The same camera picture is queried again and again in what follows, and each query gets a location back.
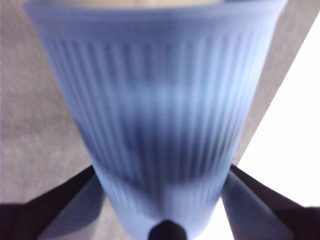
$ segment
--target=gray surface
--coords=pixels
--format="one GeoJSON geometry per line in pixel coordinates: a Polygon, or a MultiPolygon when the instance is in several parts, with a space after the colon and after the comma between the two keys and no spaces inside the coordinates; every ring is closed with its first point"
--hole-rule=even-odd
{"type": "MultiPolygon", "coordinates": [[[[1,201],[24,202],[90,164],[31,22],[24,0],[1,3],[1,201]]],[[[275,34],[237,162],[281,84],[317,12],[320,0],[290,0],[275,34]]],[[[109,204],[96,240],[129,239],[109,204]]]]}

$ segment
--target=black tip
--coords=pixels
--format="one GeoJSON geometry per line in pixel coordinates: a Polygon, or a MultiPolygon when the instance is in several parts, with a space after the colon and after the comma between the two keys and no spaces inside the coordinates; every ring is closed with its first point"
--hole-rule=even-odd
{"type": "Polygon", "coordinates": [[[183,227],[165,220],[152,228],[148,240],[187,240],[187,235],[183,227]]]}

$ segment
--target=plastic cup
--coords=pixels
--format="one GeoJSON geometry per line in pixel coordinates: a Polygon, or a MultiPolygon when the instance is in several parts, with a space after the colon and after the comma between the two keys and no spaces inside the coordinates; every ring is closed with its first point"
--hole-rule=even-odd
{"type": "Polygon", "coordinates": [[[25,5],[124,229],[206,227],[286,0],[166,8],[25,5]]]}

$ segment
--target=blue cup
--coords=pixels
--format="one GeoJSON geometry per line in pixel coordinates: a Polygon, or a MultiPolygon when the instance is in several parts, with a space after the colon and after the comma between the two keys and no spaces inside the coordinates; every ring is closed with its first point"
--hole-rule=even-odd
{"type": "Polygon", "coordinates": [[[194,239],[221,193],[286,0],[68,2],[24,7],[119,221],[137,240],[164,220],[194,239]]]}

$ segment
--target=bright light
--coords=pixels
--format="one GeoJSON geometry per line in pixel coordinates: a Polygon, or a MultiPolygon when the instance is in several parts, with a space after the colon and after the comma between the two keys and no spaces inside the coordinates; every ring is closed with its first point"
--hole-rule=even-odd
{"type": "MultiPolygon", "coordinates": [[[[320,15],[238,167],[303,206],[320,206],[320,15]]],[[[233,240],[222,201],[196,240],[233,240]]]]}

